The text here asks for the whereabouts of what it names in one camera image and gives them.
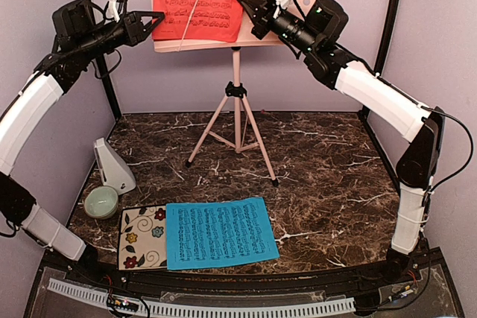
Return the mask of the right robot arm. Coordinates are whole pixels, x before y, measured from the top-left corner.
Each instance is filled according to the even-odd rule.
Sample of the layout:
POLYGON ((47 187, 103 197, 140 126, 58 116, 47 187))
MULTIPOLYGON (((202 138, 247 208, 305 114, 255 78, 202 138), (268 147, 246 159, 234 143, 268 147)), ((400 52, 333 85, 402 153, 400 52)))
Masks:
POLYGON ((258 39, 272 32, 304 55, 304 63, 314 78, 347 95, 394 127, 409 143, 399 159, 397 224, 388 250, 394 255, 380 268, 381 278, 397 283, 409 271, 409 255, 426 225, 430 196, 437 188, 433 178, 448 115, 440 108, 426 106, 373 73, 366 62, 336 41, 348 16, 334 0, 315 0, 305 19, 286 8, 287 0, 237 0, 253 23, 258 39))

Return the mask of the blue sheet music paper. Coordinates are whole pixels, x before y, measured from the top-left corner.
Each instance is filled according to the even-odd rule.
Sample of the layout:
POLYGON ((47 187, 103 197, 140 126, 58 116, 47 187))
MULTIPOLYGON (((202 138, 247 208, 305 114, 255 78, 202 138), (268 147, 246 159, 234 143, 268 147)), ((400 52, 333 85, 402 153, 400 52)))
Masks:
POLYGON ((265 201, 166 206, 169 270, 233 267, 279 258, 265 201))

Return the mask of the pink music stand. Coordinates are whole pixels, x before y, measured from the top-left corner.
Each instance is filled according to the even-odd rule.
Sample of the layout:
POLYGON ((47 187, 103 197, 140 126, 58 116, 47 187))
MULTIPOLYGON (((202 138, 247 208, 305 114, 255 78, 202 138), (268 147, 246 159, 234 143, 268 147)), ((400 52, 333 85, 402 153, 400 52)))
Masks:
MULTIPOLYGON (((314 0, 295 0, 288 10, 297 15, 301 10, 308 11, 314 0)), ((154 39, 154 48, 159 53, 180 52, 213 48, 230 48, 233 57, 233 80, 227 84, 225 95, 218 108, 203 131, 202 136, 195 145, 186 166, 191 166, 201 145, 207 136, 212 136, 218 141, 230 146, 237 153, 258 147, 261 152, 273 186, 279 182, 272 168, 271 161, 265 149, 264 142, 253 116, 252 109, 247 99, 247 93, 240 79, 240 53, 244 47, 280 45, 279 38, 269 33, 263 39, 257 39, 251 33, 253 23, 242 10, 241 28, 235 42, 220 42, 214 40, 180 39, 163 40, 154 39)))

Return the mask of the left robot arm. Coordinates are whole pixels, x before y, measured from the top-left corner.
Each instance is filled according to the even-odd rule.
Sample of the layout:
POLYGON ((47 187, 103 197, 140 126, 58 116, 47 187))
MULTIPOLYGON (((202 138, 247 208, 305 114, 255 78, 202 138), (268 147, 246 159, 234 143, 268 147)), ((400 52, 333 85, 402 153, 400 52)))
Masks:
POLYGON ((93 7, 88 0, 75 0, 53 13, 56 36, 52 52, 36 66, 1 115, 1 213, 16 229, 23 229, 49 249, 77 262, 76 273, 87 284, 98 285, 105 279, 105 269, 97 263, 97 249, 40 207, 34 196, 10 176, 34 129, 88 65, 120 46, 143 42, 165 18, 162 12, 124 11, 111 22, 96 24, 89 13, 93 7))

